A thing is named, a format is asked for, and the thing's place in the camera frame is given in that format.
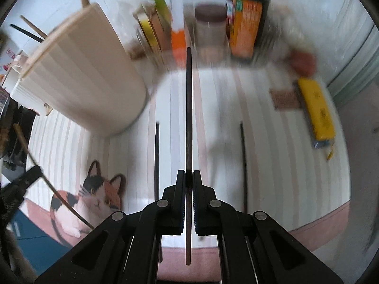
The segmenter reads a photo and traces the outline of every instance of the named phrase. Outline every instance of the small yellow object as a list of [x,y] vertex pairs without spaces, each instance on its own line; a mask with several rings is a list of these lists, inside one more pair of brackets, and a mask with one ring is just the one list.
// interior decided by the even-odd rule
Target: small yellow object
[[331,158],[333,157],[334,155],[334,150],[333,150],[333,144],[330,146],[330,153],[328,154],[326,160],[331,160]]
[[333,140],[335,137],[333,121],[320,85],[315,80],[300,78],[298,86],[308,110],[315,139],[317,141]]

